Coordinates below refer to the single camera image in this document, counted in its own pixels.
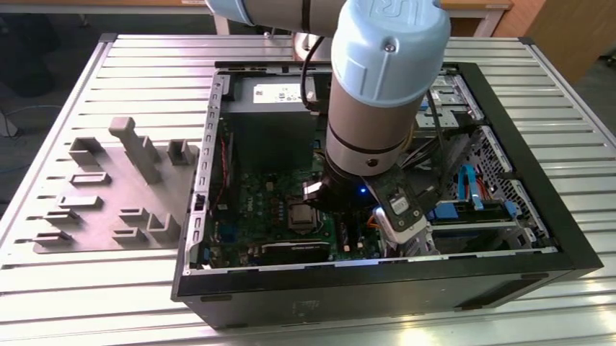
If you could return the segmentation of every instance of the white label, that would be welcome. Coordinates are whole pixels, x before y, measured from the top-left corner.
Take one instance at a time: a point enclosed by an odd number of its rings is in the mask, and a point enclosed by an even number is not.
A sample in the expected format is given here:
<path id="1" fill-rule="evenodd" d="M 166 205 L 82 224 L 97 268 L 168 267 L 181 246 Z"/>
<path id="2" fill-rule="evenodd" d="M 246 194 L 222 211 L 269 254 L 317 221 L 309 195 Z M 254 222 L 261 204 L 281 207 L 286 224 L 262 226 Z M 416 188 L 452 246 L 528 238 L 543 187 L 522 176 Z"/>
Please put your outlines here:
<path id="1" fill-rule="evenodd" d="M 301 102 L 300 84 L 258 84 L 253 95 L 254 103 Z"/>

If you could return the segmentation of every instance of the green circuit board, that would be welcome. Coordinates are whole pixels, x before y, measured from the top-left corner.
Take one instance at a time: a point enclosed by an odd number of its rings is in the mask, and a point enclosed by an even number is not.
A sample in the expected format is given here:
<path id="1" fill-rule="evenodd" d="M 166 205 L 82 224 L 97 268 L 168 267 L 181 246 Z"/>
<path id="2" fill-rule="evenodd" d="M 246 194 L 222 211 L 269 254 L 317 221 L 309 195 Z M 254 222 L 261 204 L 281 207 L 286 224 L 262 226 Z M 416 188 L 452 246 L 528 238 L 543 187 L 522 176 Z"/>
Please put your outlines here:
<path id="1" fill-rule="evenodd" d="M 285 242 L 331 244 L 329 261 L 380 257 L 380 234 L 367 226 L 368 211 L 353 214 L 357 229 L 341 233 L 340 215 L 311 208 L 316 222 L 294 229 L 290 221 L 293 208 L 309 208 L 301 200 L 302 182 L 321 169 L 321 162 L 316 159 L 312 170 L 241 175 L 237 182 L 238 216 L 232 222 L 220 221 L 212 225 L 214 239 L 218 239 L 214 251 L 224 258 L 217 267 L 250 266 L 252 254 L 260 251 L 260 246 Z"/>

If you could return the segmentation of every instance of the slotted metal tabletop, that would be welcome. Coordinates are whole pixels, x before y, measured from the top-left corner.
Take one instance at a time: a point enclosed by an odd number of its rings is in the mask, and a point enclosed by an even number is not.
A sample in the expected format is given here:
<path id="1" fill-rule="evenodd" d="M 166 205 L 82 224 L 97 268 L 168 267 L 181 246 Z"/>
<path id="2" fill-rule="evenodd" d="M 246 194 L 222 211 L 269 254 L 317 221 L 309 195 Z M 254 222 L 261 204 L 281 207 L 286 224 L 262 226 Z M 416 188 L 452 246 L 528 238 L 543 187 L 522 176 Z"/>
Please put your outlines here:
<path id="1" fill-rule="evenodd" d="M 121 35 L 101 42 L 0 222 L 0 343 L 611 345 L 616 342 L 616 150 L 543 54 L 518 39 L 449 42 L 480 65 L 606 268 L 488 311 L 217 332 L 170 300 L 177 250 L 45 254 L 34 235 L 78 165 L 77 137 L 115 143 L 130 115 L 157 142 L 202 137 L 216 60 L 290 60 L 288 36 Z"/>

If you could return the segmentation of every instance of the light blue robot arm cap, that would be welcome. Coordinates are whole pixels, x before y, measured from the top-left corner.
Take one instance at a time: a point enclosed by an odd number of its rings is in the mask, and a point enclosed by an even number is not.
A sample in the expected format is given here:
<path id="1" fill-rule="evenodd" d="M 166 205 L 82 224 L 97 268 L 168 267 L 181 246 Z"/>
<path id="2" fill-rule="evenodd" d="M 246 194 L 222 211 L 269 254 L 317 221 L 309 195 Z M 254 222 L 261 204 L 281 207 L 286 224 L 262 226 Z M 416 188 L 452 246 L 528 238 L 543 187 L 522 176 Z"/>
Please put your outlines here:
<path id="1" fill-rule="evenodd" d="M 431 87 L 452 31 L 436 0 L 348 0 L 333 39 L 333 71 L 364 104 L 397 107 Z"/>
<path id="2" fill-rule="evenodd" d="M 236 22 L 254 25 L 246 13 L 244 0 L 208 0 L 210 10 L 216 15 L 225 17 Z"/>

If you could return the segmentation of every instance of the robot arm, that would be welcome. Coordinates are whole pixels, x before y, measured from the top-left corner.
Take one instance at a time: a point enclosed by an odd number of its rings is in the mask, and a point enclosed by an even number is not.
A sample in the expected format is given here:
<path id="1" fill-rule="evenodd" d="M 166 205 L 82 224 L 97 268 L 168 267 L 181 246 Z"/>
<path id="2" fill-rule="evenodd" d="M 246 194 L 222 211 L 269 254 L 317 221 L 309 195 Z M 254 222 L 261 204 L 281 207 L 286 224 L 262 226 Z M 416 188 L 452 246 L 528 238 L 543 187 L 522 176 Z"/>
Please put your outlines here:
<path id="1" fill-rule="evenodd" d="M 427 221 L 396 162 L 443 66 L 451 24 L 439 1 L 209 0 L 209 6 L 250 25 L 333 36 L 328 164 L 305 200 L 349 208 L 365 184 L 389 238 L 407 242 Z"/>

